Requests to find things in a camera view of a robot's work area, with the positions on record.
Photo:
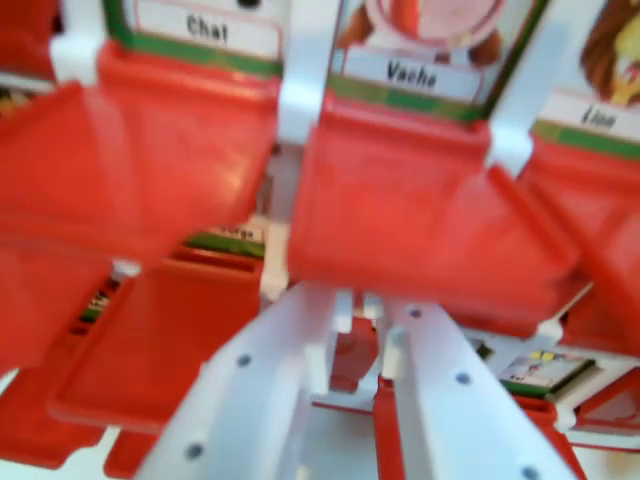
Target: white label strip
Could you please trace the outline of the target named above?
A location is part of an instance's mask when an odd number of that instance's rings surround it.
[[[473,102],[482,86],[482,75],[470,68],[434,64],[366,47],[349,49],[343,74],[387,87],[463,102]]]
[[[640,109],[618,108],[561,91],[551,94],[538,118],[612,137],[640,141]]]
[[[280,31],[275,24],[213,8],[138,0],[136,28],[178,40],[277,60]]]

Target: cartoon lion illustration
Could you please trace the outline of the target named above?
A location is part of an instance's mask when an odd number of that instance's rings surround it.
[[[640,102],[640,0],[608,0],[580,58],[591,86],[621,107]]]

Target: white plastic post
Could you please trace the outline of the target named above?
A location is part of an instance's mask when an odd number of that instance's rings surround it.
[[[340,0],[292,0],[278,139],[304,145],[322,110]]]
[[[61,10],[64,31],[49,45],[56,80],[94,85],[98,52],[107,39],[102,0],[61,0]]]
[[[501,92],[491,116],[491,148],[485,160],[487,166],[503,166],[514,177],[527,165],[533,154],[533,139],[529,133],[551,94],[570,40],[571,30],[556,8],[567,2],[554,0],[540,19],[518,66]]]

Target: white surface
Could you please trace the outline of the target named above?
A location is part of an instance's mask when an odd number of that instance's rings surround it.
[[[53,82],[48,80],[15,75],[9,72],[0,72],[0,86],[34,93],[48,93],[53,91],[54,88]]]

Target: red plastic flap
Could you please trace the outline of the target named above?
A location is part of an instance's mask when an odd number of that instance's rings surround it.
[[[353,318],[351,332],[338,334],[330,388],[355,393],[378,357],[378,336],[366,318]]]
[[[640,169],[561,145],[540,144],[524,175],[580,247],[599,295],[640,349]]]
[[[578,425],[606,433],[640,433],[640,368],[583,403]]]
[[[640,356],[627,341],[622,323],[595,287],[568,312],[561,343],[575,347]]]
[[[110,270],[99,257],[0,243],[0,375],[40,364]]]
[[[170,259],[120,286],[52,396],[53,414],[162,430],[202,363],[259,309],[259,262],[229,268],[230,255],[202,255],[209,264]]]
[[[398,428],[396,394],[393,382],[378,378],[378,393],[373,402],[373,429],[380,480],[404,480],[402,441]]]
[[[0,14],[0,71],[53,79],[49,42],[60,29],[58,0],[7,0]]]
[[[484,169],[488,145],[482,129],[330,100],[302,167],[292,275],[545,318],[577,252],[502,169]]]
[[[79,448],[100,441],[102,428],[60,422],[45,408],[46,396],[61,380],[83,338],[65,332],[42,366],[21,370],[0,396],[0,458],[59,468]]]
[[[240,223],[272,149],[277,93],[110,45],[99,86],[68,85],[0,125],[0,231],[145,260]]]
[[[105,475],[126,480],[133,478],[156,439],[155,435],[121,432],[104,464]]]

